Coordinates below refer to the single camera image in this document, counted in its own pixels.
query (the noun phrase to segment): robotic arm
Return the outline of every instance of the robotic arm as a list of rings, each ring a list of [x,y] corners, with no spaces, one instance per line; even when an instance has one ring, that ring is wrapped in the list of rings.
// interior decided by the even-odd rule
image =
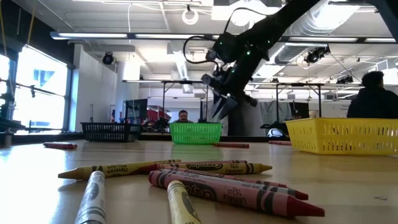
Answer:
[[[253,27],[237,36],[225,32],[213,46],[213,54],[206,59],[218,58],[224,63],[235,62],[227,71],[204,75],[202,81],[213,88],[214,105],[212,117],[219,119],[228,115],[241,102],[256,106],[257,101],[244,92],[244,87],[252,80],[253,73],[261,59],[269,60],[268,50],[282,37],[283,33],[303,14],[320,0],[291,0],[279,12],[267,16]],[[367,0],[379,10],[384,22],[398,42],[398,1]]]

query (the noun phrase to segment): man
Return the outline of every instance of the man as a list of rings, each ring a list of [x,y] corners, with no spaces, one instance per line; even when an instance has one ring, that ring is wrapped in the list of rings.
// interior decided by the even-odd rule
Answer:
[[[398,96],[385,90],[382,72],[369,72],[362,78],[361,89],[348,108],[347,118],[398,119]]]
[[[175,123],[192,123],[192,121],[188,120],[188,112],[185,110],[181,110],[178,113],[178,120],[174,121]]]

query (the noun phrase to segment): green plastic basket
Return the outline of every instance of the green plastic basket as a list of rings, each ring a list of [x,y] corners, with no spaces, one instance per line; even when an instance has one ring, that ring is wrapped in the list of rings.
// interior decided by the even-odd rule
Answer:
[[[171,123],[174,144],[216,144],[222,125],[218,123]]]

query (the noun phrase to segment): black plastic basket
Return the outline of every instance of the black plastic basket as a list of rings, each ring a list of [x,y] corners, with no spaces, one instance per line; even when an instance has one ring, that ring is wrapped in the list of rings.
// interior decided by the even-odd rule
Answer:
[[[139,124],[81,123],[87,141],[132,142],[141,134]]]

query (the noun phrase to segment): basket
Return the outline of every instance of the basket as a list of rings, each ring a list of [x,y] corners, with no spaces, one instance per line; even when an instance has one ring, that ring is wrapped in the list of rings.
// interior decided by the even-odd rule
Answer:
[[[398,119],[286,121],[292,147],[317,154],[398,154]]]
[[[87,141],[132,142],[141,134],[139,124],[81,123]]]
[[[175,144],[216,144],[220,141],[222,125],[218,123],[171,123]]]

